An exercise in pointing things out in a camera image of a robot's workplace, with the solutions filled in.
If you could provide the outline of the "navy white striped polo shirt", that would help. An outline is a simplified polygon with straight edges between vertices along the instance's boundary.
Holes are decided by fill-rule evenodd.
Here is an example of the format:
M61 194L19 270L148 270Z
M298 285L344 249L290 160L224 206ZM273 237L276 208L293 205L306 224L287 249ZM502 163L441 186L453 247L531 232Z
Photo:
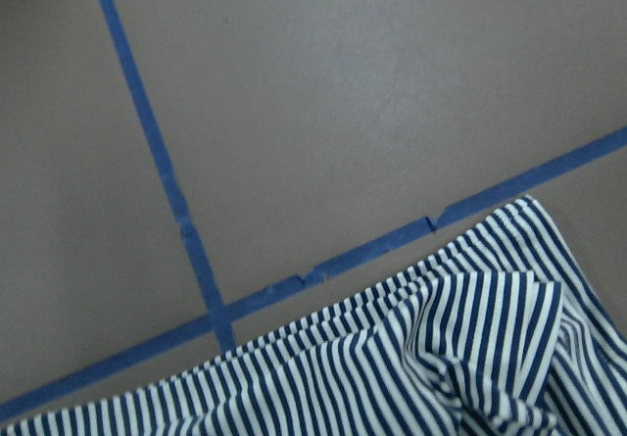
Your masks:
M9 435L622 435L626 341L540 202L181 374Z

